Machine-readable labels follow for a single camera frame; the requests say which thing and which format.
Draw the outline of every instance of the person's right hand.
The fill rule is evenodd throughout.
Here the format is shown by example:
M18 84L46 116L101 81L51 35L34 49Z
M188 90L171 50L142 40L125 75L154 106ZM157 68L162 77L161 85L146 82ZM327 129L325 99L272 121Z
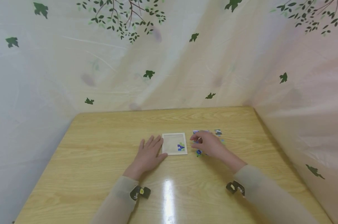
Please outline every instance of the person's right hand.
M200 131L193 134L190 140L199 142L192 144L192 148L200 149L205 154L221 159L228 152L227 148L221 143L220 139L210 132Z

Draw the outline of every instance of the beige sleeve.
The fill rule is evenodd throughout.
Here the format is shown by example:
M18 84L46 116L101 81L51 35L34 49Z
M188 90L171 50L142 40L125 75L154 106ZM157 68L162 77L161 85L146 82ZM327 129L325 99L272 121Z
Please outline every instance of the beige sleeve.
M259 169L246 165L234 179L245 188L245 198L273 224L318 224L306 208Z
M130 197L138 181L121 176L94 215L92 224L126 224L136 201Z

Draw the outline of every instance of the tree branch decal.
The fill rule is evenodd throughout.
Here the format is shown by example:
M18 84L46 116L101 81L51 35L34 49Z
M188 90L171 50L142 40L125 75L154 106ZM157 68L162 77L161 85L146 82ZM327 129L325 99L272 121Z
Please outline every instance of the tree branch decal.
M122 40L128 38L131 43L134 43L140 35L135 31L137 26L144 26L145 34L152 34L154 23L152 21L145 21L143 14L147 13L150 16L155 16L158 23L161 24L167 18L165 13L158 9L159 0L146 0L149 4L145 8L141 4L145 0L87 0L88 2L77 3L79 10L80 6L89 12L94 12L94 17L91 18L89 24L96 23L101 28L107 28L118 33L118 37Z
M306 34L323 27L320 32L326 36L331 33L332 28L338 26L338 0L324 0L324 5L320 7L316 7L317 0L302 0L302 2L298 4L288 0L270 12L280 11L284 17L295 19L296 27L306 26Z

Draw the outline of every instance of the sleeve cuff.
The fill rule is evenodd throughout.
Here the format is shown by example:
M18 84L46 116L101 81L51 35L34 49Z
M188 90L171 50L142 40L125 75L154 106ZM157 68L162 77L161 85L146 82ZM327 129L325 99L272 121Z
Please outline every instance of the sleeve cuff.
M234 175L234 179L244 186L245 191L257 188L258 184L265 178L265 175L259 169L249 164L242 167Z
M121 176L113 186L114 191L129 193L139 184L138 181L129 177Z

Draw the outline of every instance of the white puzzle board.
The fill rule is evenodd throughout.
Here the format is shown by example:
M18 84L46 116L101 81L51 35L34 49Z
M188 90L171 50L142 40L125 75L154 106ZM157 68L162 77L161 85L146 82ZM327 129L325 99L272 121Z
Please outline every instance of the white puzzle board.
M164 139L162 153L167 153L170 156L188 155L185 133L162 134L162 138Z

